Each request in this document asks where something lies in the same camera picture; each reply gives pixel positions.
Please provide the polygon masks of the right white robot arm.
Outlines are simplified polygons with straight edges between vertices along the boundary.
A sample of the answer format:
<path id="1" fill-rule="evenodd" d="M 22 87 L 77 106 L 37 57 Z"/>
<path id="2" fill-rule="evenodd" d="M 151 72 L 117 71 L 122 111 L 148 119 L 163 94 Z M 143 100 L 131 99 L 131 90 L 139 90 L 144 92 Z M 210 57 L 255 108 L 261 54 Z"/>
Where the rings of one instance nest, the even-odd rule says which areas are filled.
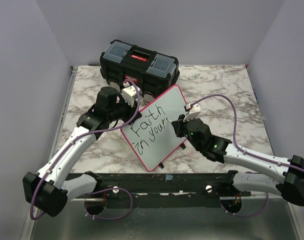
<path id="1" fill-rule="evenodd" d="M 194 149 L 213 162 L 238 165 L 251 173 L 238 172 L 222 182 L 228 196 L 240 192 L 263 192 L 281 196 L 284 200 L 304 207 L 304 158 L 276 157 L 249 151 L 236 143 L 211 133 L 207 124 L 195 118 L 184 121 L 184 115 L 171 122 L 178 138 L 186 138 Z"/>

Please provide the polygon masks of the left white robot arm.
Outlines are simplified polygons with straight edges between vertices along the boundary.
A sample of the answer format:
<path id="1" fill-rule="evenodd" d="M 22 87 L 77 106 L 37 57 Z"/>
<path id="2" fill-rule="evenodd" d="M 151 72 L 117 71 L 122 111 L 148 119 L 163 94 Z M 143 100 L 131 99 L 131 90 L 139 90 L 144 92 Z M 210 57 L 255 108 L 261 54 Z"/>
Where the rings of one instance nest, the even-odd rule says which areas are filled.
<path id="1" fill-rule="evenodd" d="M 83 153 L 110 128 L 112 122 L 123 121 L 126 126 L 141 117 L 139 113 L 141 89 L 129 83 L 118 92 L 113 87 L 103 87 L 96 103 L 80 116 L 69 140 L 54 157 L 36 173 L 28 172 L 22 179 L 25 200 L 30 203 L 30 218 L 34 208 L 51 217 L 57 216 L 69 200 L 89 194 L 96 198 L 102 194 L 101 177 L 91 171 L 67 180 L 72 167 Z"/>

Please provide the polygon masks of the pink framed whiteboard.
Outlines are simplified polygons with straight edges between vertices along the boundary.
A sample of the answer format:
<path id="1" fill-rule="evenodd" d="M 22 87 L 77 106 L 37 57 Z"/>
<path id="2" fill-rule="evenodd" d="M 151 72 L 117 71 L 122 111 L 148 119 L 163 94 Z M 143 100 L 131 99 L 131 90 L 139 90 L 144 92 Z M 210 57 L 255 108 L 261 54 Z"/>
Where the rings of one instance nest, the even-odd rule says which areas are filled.
<path id="1" fill-rule="evenodd" d="M 181 88 L 175 84 L 145 106 L 142 117 L 121 128 L 121 132 L 147 171 L 153 171 L 186 141 L 177 137 L 172 121 L 185 114 L 187 104 Z"/>

